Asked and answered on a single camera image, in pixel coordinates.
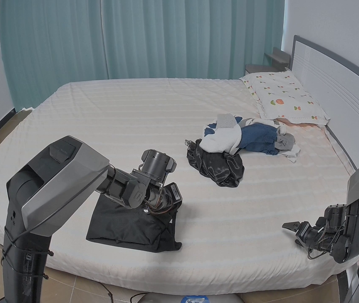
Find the curtain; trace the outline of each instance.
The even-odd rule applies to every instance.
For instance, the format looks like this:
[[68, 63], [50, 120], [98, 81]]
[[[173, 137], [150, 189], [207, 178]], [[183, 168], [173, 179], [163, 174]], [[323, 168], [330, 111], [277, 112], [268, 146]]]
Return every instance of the curtain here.
[[0, 0], [3, 63], [16, 110], [65, 83], [220, 78], [281, 47], [284, 0]]
[[101, 0], [0, 0], [0, 43], [17, 111], [63, 84], [108, 78]]
[[244, 75], [280, 48], [284, 0], [101, 0], [109, 78]]

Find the floral pillow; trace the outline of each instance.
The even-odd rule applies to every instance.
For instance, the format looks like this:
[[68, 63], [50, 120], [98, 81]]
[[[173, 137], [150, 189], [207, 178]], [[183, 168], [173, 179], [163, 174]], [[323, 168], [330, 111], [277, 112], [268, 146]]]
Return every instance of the floral pillow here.
[[240, 78], [258, 105], [262, 119], [326, 125], [330, 119], [289, 70], [251, 73]]

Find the black fabric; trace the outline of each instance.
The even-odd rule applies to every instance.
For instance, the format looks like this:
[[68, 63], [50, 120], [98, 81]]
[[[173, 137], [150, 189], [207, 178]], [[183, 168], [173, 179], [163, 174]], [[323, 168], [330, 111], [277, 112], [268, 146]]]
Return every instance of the black fabric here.
[[126, 209], [100, 195], [86, 240], [152, 253], [179, 250], [182, 243], [175, 241], [175, 219], [181, 203], [167, 213], [152, 215], [140, 207]]
[[218, 186], [237, 187], [244, 174], [244, 166], [239, 154], [208, 153], [199, 147], [202, 139], [187, 141], [189, 164]]

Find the white headboard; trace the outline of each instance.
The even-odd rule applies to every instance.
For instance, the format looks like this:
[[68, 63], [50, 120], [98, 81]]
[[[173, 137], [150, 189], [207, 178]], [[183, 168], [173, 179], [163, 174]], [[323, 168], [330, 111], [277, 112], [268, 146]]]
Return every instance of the white headboard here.
[[328, 130], [359, 167], [359, 67], [294, 36], [290, 69], [331, 117]]

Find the bed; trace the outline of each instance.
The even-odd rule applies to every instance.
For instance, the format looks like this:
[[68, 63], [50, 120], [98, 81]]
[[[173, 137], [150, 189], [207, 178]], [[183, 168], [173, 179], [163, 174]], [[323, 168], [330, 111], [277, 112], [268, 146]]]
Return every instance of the bed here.
[[[310, 93], [322, 104], [321, 95]], [[136, 168], [149, 148], [176, 159], [167, 183], [176, 182], [184, 198], [175, 234], [183, 245], [151, 253], [86, 241], [98, 199], [93, 193], [54, 234], [49, 267], [141, 291], [212, 295], [321, 284], [357, 262], [359, 257], [338, 265], [329, 255], [308, 260], [294, 235], [281, 228], [289, 221], [315, 222], [328, 205], [345, 201], [353, 169], [342, 147], [350, 145], [323, 127], [289, 124], [301, 148], [296, 163], [241, 151], [243, 180], [237, 188], [220, 188], [188, 164], [184, 140], [201, 138], [203, 126], [227, 112], [259, 117], [240, 80], [126, 79], [60, 87], [0, 145], [0, 243], [6, 182], [38, 151], [70, 134], [125, 171]], [[351, 159], [359, 165], [359, 157]]]

